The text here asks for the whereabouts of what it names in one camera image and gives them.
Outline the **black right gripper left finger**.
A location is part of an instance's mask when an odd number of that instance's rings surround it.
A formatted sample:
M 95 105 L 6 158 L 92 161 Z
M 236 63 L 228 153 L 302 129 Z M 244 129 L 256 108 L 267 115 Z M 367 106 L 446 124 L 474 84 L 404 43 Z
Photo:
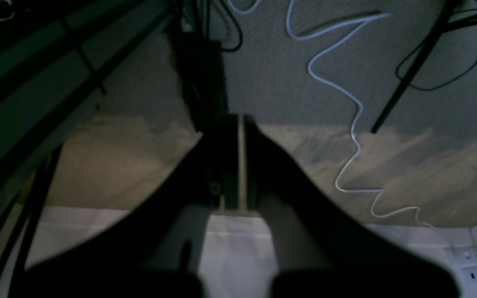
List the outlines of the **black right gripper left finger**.
M 203 298 L 208 219 L 237 189 L 237 125 L 215 124 L 138 208 L 89 241 L 32 266 L 17 298 Z

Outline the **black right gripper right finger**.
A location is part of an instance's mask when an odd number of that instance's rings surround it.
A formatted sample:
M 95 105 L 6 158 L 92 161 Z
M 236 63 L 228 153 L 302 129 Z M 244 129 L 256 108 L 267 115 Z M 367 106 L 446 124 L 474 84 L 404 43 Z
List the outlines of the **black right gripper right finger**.
M 295 160 L 243 118 L 247 208 L 271 232 L 279 273 L 271 298 L 458 298 L 445 268 L 363 227 Z

